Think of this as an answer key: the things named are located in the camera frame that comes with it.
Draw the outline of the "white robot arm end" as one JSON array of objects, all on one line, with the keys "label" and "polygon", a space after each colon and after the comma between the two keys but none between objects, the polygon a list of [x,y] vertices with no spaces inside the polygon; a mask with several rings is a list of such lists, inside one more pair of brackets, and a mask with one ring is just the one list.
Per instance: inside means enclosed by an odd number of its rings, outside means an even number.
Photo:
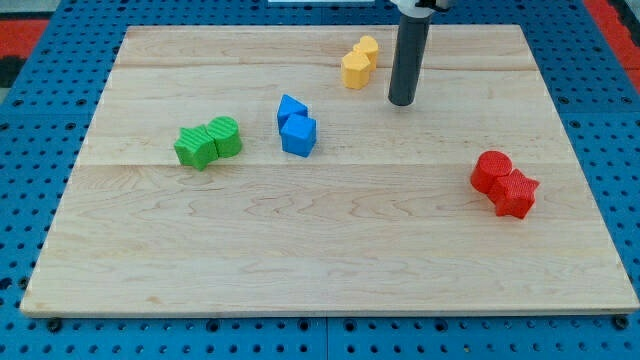
[{"label": "white robot arm end", "polygon": [[447,12],[456,0],[391,0],[402,15],[412,18],[427,18],[435,12]]}]

